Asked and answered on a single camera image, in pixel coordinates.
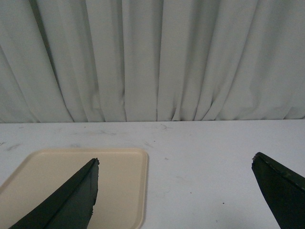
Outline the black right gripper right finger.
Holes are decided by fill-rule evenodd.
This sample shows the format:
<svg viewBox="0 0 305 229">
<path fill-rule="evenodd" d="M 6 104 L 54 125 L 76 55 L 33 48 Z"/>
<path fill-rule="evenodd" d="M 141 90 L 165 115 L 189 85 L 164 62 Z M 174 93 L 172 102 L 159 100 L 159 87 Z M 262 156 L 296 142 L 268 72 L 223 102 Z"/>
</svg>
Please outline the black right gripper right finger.
<svg viewBox="0 0 305 229">
<path fill-rule="evenodd" d="M 275 220 L 282 229 L 305 227 L 305 178 L 258 152 L 252 171 Z"/>
</svg>

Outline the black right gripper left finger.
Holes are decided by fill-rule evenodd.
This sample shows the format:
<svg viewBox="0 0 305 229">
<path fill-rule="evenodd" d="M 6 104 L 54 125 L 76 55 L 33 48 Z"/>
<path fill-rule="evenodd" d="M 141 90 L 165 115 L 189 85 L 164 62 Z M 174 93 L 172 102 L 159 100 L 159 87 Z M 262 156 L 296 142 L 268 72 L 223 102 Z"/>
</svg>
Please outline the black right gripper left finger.
<svg viewBox="0 0 305 229">
<path fill-rule="evenodd" d="M 12 229 L 86 229 L 98 195 L 99 160 L 91 159 Z"/>
</svg>

